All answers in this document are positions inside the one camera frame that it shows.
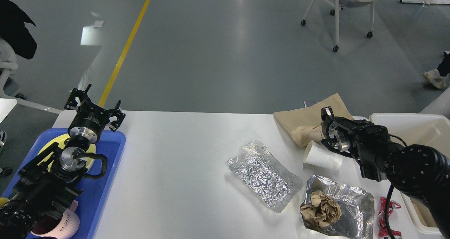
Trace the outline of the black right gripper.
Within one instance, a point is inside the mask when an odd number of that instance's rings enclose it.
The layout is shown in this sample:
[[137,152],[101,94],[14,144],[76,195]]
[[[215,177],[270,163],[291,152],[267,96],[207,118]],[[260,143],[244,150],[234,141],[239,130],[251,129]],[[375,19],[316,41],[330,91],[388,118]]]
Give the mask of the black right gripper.
[[329,151],[352,151],[354,142],[351,137],[351,128],[354,120],[344,117],[335,117],[331,106],[321,108],[321,125],[324,138],[321,143]]

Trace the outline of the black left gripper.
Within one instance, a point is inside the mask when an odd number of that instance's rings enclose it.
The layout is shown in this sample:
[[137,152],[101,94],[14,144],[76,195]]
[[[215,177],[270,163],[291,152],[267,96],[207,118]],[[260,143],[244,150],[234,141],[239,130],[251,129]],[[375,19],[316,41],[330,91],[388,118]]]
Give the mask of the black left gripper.
[[104,127],[117,131],[122,125],[126,114],[121,110],[121,100],[114,108],[108,110],[93,110],[92,101],[88,96],[91,84],[85,90],[74,88],[64,105],[65,110],[76,111],[75,117],[68,128],[68,142],[96,143],[100,140]]

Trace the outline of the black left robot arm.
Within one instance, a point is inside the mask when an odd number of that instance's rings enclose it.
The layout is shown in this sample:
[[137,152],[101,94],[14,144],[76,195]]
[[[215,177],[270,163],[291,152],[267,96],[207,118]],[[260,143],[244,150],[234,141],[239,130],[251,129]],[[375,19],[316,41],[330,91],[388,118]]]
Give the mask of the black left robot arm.
[[13,195],[1,206],[2,239],[24,239],[46,216],[62,218],[83,193],[76,188],[82,179],[99,180],[106,175],[108,158],[88,149],[100,140],[105,127],[118,130],[126,115],[121,100],[111,109],[93,103],[88,96],[90,87],[74,88],[64,106],[76,115],[63,148],[51,143],[18,171]]

